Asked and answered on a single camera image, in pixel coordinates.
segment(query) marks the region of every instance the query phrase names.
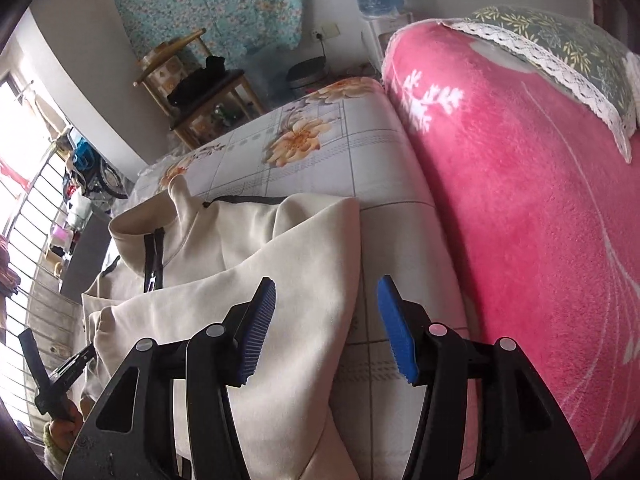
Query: hanging clothes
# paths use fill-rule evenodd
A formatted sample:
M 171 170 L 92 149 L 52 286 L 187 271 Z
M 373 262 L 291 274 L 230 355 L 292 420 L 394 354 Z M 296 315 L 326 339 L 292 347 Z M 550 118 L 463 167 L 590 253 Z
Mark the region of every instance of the hanging clothes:
M 25 94 L 23 106 L 25 105 L 30 107 L 31 112 L 36 118 L 43 121 L 44 127 L 46 127 L 49 132 L 50 140 L 56 140 L 62 132 L 65 131 L 65 120 L 60 117 L 53 106 L 47 103 L 40 95 L 36 94 L 36 92 L 27 92 Z
M 141 59 L 153 47 L 204 27 L 203 40 L 231 66 L 266 46 L 298 46 L 303 0 L 114 0 Z

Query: white sweatshirt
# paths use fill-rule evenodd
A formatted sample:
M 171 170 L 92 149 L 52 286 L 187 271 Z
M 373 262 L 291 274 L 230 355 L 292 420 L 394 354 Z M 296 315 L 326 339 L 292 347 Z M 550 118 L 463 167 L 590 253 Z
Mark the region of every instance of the white sweatshirt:
M 249 301 L 269 276 L 276 310 L 256 373 L 229 390 L 250 476 L 356 479 L 328 397 L 358 288 L 358 203 L 316 194 L 273 202 L 204 207 L 178 176 L 111 222 L 122 260 L 83 297 L 98 354 L 85 394 L 99 395 L 140 338 L 188 339 Z M 164 288 L 142 294 L 143 238 L 161 227 Z M 190 458 L 184 381 L 175 381 L 174 418 L 177 451 Z

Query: human hand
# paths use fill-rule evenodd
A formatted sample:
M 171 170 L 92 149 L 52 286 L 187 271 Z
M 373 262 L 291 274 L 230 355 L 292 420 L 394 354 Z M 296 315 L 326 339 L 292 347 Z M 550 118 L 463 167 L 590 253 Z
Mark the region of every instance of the human hand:
M 49 425 L 49 433 L 54 444 L 68 454 L 84 421 L 82 420 L 82 414 L 78 411 L 78 407 L 69 399 L 67 399 L 67 403 L 66 408 L 73 421 L 60 418 L 54 419 Z

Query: pillow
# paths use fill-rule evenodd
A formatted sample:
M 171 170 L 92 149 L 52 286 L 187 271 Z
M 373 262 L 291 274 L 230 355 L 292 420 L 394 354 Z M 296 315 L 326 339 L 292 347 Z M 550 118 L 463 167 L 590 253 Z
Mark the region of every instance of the pillow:
M 625 45 L 593 23 L 524 7 L 486 7 L 444 25 L 497 43 L 568 88 L 604 121 L 631 162 L 636 103 Z
M 636 102 L 636 120 L 638 120 L 638 126 L 640 126 L 640 56 L 629 51 L 626 54 L 625 65 L 626 78 L 629 79 L 634 101 Z

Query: sweatshirt sleeve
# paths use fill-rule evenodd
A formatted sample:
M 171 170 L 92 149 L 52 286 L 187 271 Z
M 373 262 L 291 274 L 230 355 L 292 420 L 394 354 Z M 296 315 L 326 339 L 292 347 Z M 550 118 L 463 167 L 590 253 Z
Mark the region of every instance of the sweatshirt sleeve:
M 53 442 L 53 438 L 51 437 L 51 432 L 49 431 L 49 425 L 51 423 L 47 422 L 44 425 L 44 432 L 42 435 L 42 439 L 44 441 L 44 465 L 51 471 L 56 478 L 62 478 L 62 470 L 65 467 L 67 453 L 62 451 L 56 444 Z

